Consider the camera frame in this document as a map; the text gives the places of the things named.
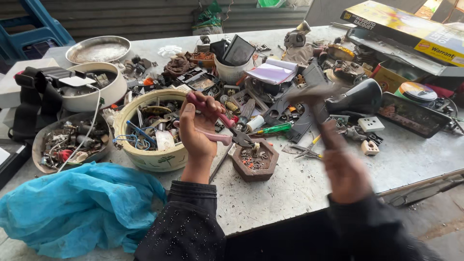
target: metal table surface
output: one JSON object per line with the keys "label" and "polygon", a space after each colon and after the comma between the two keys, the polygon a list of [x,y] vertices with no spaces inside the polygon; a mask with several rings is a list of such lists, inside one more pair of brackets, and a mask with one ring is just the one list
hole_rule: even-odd
{"label": "metal table surface", "polygon": [[[259,32],[238,33],[243,39],[269,45],[272,50],[264,52],[282,55],[277,44],[283,44],[285,34],[290,29],[269,30]],[[313,27],[307,39],[333,40],[342,36],[346,31],[330,26]],[[210,35],[211,42],[220,40],[223,35]],[[169,59],[157,55],[158,48],[165,45],[178,45],[183,51],[192,51],[199,41],[199,36],[178,37],[169,39],[151,39],[132,42],[132,51],[156,61],[156,68],[161,73]],[[352,44],[344,44],[352,49]],[[44,58],[53,57],[62,67],[72,66],[64,54],[68,47],[52,48]],[[419,182],[431,177],[464,168],[462,152],[464,137],[453,136],[449,133],[439,132],[430,139],[424,139],[416,134],[400,128],[386,120],[383,131],[377,134],[384,138],[380,146],[380,153],[375,157],[364,156],[360,149],[360,142],[348,140],[349,151],[362,159],[370,171],[374,190],[383,192],[404,185]],[[304,135],[300,141],[301,146],[307,146],[313,137],[317,136],[315,126]],[[274,148],[280,153],[274,175],[266,182],[246,183],[232,166],[231,159],[226,159],[212,184],[218,189],[217,220],[226,235],[254,229],[263,225],[272,224],[285,219],[320,210],[328,206],[326,195],[330,192],[329,181],[324,173],[323,164],[317,159],[301,157],[294,159],[295,155],[287,154],[281,149],[288,144],[283,136],[268,138]],[[218,145],[218,154],[213,162],[212,170],[223,156],[226,147]],[[317,143],[314,151],[322,153],[322,143]],[[113,149],[107,160],[114,163],[136,168],[122,151]],[[152,173],[166,189],[170,188],[171,181],[182,173],[182,169],[168,173]],[[32,160],[29,160],[16,176],[0,191],[0,196],[13,190],[19,184],[31,180],[41,173]]]}

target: black strap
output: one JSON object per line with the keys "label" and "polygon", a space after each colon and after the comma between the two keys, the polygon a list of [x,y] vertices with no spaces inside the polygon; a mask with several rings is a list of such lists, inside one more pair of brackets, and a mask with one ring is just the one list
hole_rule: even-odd
{"label": "black strap", "polygon": [[27,67],[22,74],[16,74],[15,79],[21,86],[21,105],[14,114],[13,134],[8,132],[8,136],[16,141],[34,139],[40,129],[58,120],[63,97],[40,69]]}

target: corrugated metal wall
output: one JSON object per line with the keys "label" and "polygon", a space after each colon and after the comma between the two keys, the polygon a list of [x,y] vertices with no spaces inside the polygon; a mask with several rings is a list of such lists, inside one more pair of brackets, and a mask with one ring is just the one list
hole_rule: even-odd
{"label": "corrugated metal wall", "polygon": [[[226,12],[232,0],[218,0]],[[196,0],[41,0],[76,41],[101,35],[129,40],[192,35]],[[202,0],[206,7],[212,0]],[[234,0],[226,33],[292,28],[301,23],[308,7],[263,9],[256,0]],[[0,0],[0,19],[25,15],[17,0]]]}

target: sparkly black sleeve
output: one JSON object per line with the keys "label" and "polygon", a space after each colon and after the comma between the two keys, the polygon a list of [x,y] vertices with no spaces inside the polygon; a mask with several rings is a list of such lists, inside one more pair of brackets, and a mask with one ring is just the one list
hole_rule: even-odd
{"label": "sparkly black sleeve", "polygon": [[407,233],[398,212],[374,195],[353,204],[330,199],[329,215],[341,245],[356,261],[440,261],[438,254]]}
{"label": "sparkly black sleeve", "polygon": [[216,186],[173,181],[168,203],[135,251],[136,261],[223,260]]}

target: metal bowl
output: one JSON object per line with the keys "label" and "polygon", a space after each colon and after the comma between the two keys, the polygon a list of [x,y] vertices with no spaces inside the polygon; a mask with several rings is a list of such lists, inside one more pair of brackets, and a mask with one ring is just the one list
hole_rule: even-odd
{"label": "metal bowl", "polygon": [[112,62],[124,57],[130,42],[119,36],[99,36],[84,40],[69,48],[66,59],[74,64]]}

